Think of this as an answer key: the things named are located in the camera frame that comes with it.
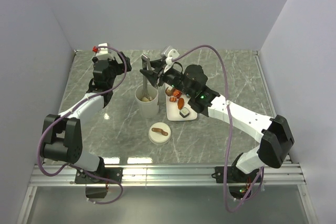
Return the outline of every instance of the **white enclosure wall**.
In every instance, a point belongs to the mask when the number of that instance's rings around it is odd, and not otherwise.
[[[71,46],[260,49],[286,0],[48,0]]]
[[[320,223],[335,223],[336,0],[287,0],[261,63],[277,113],[291,125]]]
[[[45,0],[0,0],[0,216],[15,223],[44,117],[57,113],[71,50]]]

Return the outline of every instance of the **white mug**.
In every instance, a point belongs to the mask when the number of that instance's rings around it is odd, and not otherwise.
[[[135,91],[135,99],[139,105],[139,111],[144,118],[152,118],[159,112],[159,92],[153,86],[148,85],[148,94],[153,100],[150,102],[142,102],[143,85],[139,86]]]

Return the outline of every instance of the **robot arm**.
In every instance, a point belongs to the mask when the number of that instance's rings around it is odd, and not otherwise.
[[[102,54],[109,56],[109,53],[107,50],[101,50],[96,55],[100,57]],[[130,59],[122,52],[120,53],[126,60],[127,71],[131,71]],[[69,111],[72,112],[68,118],[61,120],[47,133],[40,149],[40,156],[70,163],[83,170],[94,172],[104,177],[103,159],[82,149],[81,126],[87,123],[93,115],[110,102],[113,95],[112,91],[103,93],[102,95],[97,94],[112,89],[116,76],[124,73],[124,64],[118,63],[115,58],[98,60],[97,57],[93,57],[92,61],[93,78],[89,82],[89,88],[84,97],[69,110],[59,115],[50,114],[45,118],[43,132],[55,120]],[[89,100],[88,98],[93,95],[97,96]],[[74,107],[83,100],[87,101],[73,111]]]
[[[261,115],[226,100],[223,95],[206,86],[208,78],[201,66],[189,65],[184,72],[174,69],[172,59],[178,56],[175,49],[168,47],[162,59],[151,61],[154,70],[140,70],[140,72],[153,86],[167,83],[189,96],[188,104],[191,108],[207,117],[229,123],[226,107],[230,106],[233,126],[260,143],[236,158],[231,166],[231,178],[240,182],[246,177],[245,175],[256,174],[258,169],[265,165],[279,168],[294,143],[287,120],[280,115],[275,118]]]

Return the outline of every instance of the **gray marble surface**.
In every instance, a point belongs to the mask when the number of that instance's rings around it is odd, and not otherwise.
[[[141,85],[141,53],[151,59],[160,57],[160,50],[126,50],[132,71],[118,87],[111,102],[82,126],[83,148],[104,157],[106,163],[214,163],[223,162],[228,137],[228,124],[198,115],[191,122],[170,122],[166,117],[164,88],[159,89],[160,112],[152,119],[141,117],[135,102],[135,89]],[[255,56],[252,51],[219,50],[228,74],[229,99],[241,106],[264,115],[271,115]],[[85,94],[92,78],[93,53],[78,51],[72,64],[61,111],[67,110]],[[207,85],[224,94],[224,78],[216,55],[207,49],[193,52],[180,61],[186,67],[199,64],[208,76]],[[172,131],[171,140],[155,145],[148,138],[150,126],[167,123]],[[234,129],[229,160],[241,152],[249,151],[257,143],[246,133]]]

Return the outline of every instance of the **white rectangular plate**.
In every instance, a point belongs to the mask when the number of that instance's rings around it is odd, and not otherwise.
[[[165,84],[165,88],[172,89],[172,87],[168,84]],[[186,95],[182,94],[180,98],[184,99],[184,106],[190,111],[190,115],[187,116],[186,118],[183,118],[180,115],[180,110],[177,107],[177,101],[176,102],[170,102],[169,101],[169,96],[166,95],[166,108],[167,108],[167,119],[169,121],[190,121],[190,120],[195,120],[197,118],[197,113],[189,106],[188,101],[190,98],[188,98]]]

